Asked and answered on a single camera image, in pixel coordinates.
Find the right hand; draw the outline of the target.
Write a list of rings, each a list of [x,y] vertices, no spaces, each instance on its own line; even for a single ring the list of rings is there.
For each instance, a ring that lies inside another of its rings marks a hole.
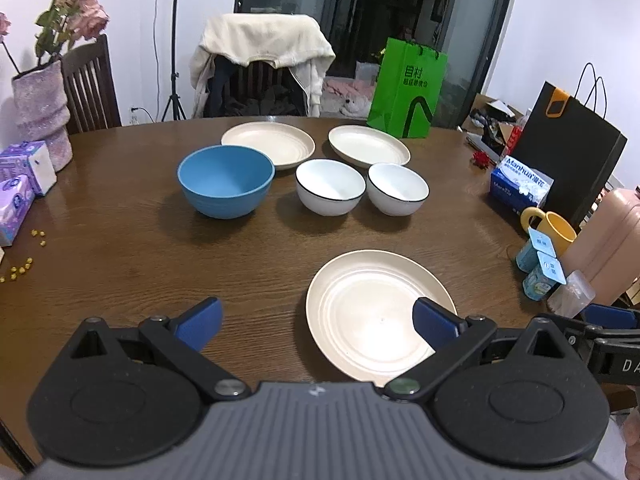
[[[640,480],[640,414],[634,408],[623,424],[625,439],[625,476],[628,480]]]

